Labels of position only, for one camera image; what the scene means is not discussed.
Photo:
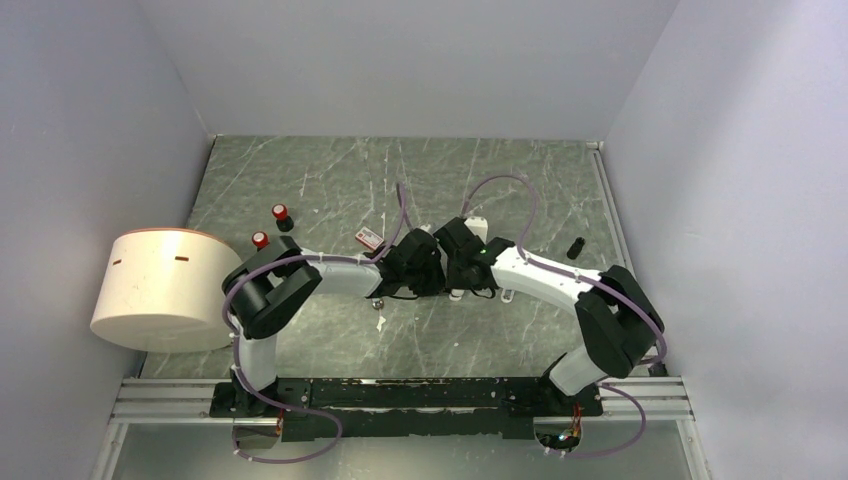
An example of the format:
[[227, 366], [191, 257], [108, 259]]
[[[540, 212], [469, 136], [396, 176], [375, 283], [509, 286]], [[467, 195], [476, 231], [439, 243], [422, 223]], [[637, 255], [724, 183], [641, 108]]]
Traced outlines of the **red staple box sleeve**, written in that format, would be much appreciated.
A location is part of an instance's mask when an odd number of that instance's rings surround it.
[[370, 252], [376, 252], [385, 242], [381, 235], [368, 227], [360, 228], [355, 234], [355, 239]]

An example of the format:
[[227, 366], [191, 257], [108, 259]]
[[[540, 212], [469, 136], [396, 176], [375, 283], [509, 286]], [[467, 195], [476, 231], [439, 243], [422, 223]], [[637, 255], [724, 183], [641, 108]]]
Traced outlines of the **small blue stapler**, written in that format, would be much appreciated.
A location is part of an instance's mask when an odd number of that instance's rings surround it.
[[513, 289], [504, 288], [500, 293], [500, 301], [505, 304], [511, 303], [515, 298], [516, 292]]

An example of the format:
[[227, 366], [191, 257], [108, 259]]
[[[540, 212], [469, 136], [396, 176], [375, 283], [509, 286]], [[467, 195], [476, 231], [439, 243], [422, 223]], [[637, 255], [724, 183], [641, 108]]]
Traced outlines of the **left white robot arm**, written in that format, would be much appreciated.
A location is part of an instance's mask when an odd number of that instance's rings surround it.
[[384, 299], [442, 294], [446, 277], [436, 239], [415, 228], [393, 246], [358, 256], [302, 249], [289, 236], [271, 240], [223, 281], [222, 318], [235, 339], [231, 367], [236, 407], [254, 416], [277, 400], [276, 336], [313, 295]]

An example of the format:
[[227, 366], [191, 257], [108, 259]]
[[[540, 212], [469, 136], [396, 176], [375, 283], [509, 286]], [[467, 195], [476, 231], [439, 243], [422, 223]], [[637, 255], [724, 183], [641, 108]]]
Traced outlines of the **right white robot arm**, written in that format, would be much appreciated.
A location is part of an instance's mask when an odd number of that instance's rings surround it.
[[494, 237], [483, 241], [471, 219], [456, 217], [435, 238], [447, 256], [452, 290], [511, 290], [574, 313], [581, 345], [542, 374], [542, 406], [562, 414], [585, 387], [605, 378], [628, 377], [651, 348], [665, 352], [664, 324], [632, 273], [613, 265], [579, 269], [521, 250]]

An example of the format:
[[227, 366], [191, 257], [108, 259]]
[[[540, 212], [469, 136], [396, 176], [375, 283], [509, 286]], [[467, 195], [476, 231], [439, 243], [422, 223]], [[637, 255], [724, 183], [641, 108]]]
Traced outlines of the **small black cylinder object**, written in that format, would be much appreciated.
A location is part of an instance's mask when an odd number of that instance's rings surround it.
[[577, 237], [566, 252], [566, 256], [570, 260], [576, 260], [582, 253], [586, 244], [583, 237]]

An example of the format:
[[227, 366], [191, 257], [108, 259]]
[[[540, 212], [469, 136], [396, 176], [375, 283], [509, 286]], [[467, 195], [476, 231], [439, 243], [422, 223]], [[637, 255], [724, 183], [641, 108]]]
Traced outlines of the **red stamp far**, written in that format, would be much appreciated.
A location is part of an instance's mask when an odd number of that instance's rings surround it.
[[275, 218], [276, 227], [280, 232], [290, 232], [294, 228], [294, 220], [285, 204], [275, 204], [272, 207], [272, 215]]

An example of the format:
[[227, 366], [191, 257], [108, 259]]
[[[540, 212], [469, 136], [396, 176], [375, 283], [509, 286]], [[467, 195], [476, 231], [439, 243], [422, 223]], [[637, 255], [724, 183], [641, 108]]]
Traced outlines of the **red stamp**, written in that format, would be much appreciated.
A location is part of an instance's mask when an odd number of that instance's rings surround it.
[[285, 204], [275, 204], [272, 207], [272, 215], [275, 218], [276, 227], [280, 232], [290, 232], [294, 228], [294, 220]]
[[264, 231], [256, 231], [251, 235], [251, 242], [257, 251], [261, 251], [270, 245], [271, 238]]

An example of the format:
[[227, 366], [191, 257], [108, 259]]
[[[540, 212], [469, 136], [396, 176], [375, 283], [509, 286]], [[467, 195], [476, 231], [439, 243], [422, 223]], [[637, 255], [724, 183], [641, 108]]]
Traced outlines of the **red stamp near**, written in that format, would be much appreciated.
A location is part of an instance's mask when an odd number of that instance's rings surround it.
[[256, 231], [251, 235], [251, 242], [257, 251], [261, 251], [270, 245], [271, 238], [264, 231]]

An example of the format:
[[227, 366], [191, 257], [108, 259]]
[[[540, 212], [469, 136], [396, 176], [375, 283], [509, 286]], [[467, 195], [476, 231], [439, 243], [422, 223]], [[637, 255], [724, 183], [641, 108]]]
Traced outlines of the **white cylindrical container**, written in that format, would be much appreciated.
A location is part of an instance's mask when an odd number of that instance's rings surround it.
[[223, 348], [230, 329], [221, 317], [221, 283], [241, 263], [229, 245], [202, 232], [127, 232], [113, 242], [90, 329], [143, 352]]

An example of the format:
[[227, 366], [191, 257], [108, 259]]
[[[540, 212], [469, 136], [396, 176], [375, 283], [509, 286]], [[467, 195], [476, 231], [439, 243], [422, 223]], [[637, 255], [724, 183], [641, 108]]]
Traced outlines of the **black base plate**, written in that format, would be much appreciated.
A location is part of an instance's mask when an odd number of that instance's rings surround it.
[[236, 407], [231, 380], [216, 384], [209, 415], [247, 423], [282, 423], [284, 442], [353, 437], [499, 435], [532, 439], [540, 418], [603, 413], [598, 387], [564, 396], [535, 377], [351, 379], [279, 378], [274, 398], [296, 406], [281, 411], [263, 402]]

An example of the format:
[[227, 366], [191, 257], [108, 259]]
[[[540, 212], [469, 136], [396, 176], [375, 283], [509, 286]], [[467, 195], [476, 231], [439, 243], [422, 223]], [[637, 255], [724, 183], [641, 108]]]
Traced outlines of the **aluminium frame rail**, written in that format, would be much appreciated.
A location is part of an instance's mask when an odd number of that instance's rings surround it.
[[[110, 414], [113, 424], [231, 424], [271, 426], [278, 411], [253, 415], [218, 399], [226, 380], [127, 379]], [[471, 413], [496, 410], [539, 423], [560, 421], [579, 410], [585, 420], [677, 421], [694, 417], [677, 377], [604, 380], [562, 401], [545, 395], [530, 377], [418, 379], [282, 379], [281, 401], [335, 415], [399, 412]]]

